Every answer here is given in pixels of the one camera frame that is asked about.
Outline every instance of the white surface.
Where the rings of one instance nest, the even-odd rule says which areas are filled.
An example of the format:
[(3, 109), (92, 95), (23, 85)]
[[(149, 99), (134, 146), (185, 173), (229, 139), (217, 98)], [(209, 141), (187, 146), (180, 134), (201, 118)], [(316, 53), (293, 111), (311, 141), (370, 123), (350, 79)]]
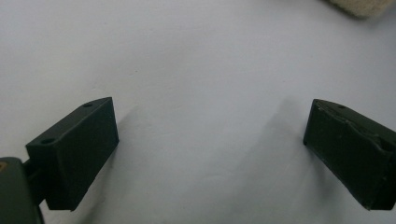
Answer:
[(313, 98), (396, 130), (396, 10), (319, 0), (2, 1), (0, 157), (113, 96), (120, 145), (48, 224), (394, 223), (302, 144)]

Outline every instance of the brown object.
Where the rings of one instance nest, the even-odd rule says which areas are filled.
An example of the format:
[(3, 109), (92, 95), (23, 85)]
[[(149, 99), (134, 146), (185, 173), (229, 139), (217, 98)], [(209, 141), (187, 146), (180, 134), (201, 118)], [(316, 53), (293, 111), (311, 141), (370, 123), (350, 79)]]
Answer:
[(349, 14), (368, 18), (381, 14), (393, 0), (330, 0)]

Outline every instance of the beige object edge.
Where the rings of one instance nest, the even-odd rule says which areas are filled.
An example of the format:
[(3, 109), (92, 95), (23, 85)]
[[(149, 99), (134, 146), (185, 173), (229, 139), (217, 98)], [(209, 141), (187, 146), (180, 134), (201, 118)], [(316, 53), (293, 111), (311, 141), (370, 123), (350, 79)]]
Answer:
[(394, 0), (330, 0), (350, 14), (367, 18), (379, 15)]

